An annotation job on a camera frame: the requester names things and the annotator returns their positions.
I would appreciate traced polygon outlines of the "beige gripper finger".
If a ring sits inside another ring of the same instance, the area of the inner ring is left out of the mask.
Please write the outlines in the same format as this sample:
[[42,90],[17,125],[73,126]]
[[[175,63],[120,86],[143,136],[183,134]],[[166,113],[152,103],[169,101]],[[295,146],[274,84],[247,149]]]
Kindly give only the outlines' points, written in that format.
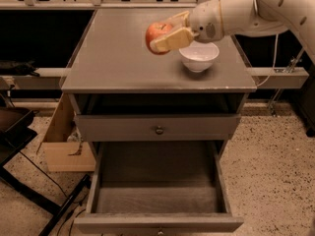
[[189,14],[190,14],[189,11],[184,11],[184,12],[178,13],[178,14],[170,17],[170,18],[167,18],[162,23],[164,25],[170,25],[173,28],[176,28],[176,27],[188,28],[190,26]]
[[164,53],[187,47],[194,40],[194,33],[189,28],[180,28],[158,36],[150,41],[153,53]]

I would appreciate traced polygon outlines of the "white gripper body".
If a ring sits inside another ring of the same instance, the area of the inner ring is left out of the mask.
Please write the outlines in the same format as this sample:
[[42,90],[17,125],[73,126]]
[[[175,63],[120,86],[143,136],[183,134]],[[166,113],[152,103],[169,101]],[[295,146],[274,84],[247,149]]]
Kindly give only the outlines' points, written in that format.
[[210,0],[197,5],[190,13],[189,26],[198,42],[221,40],[223,38],[221,0]]

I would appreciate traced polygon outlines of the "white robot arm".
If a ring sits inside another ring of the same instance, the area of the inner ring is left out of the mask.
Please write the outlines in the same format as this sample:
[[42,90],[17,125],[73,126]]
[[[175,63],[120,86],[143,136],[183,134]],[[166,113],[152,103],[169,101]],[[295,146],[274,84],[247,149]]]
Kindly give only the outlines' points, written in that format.
[[165,20],[171,30],[149,41],[155,53],[215,42],[228,35],[290,30],[315,62],[315,0],[209,0]]

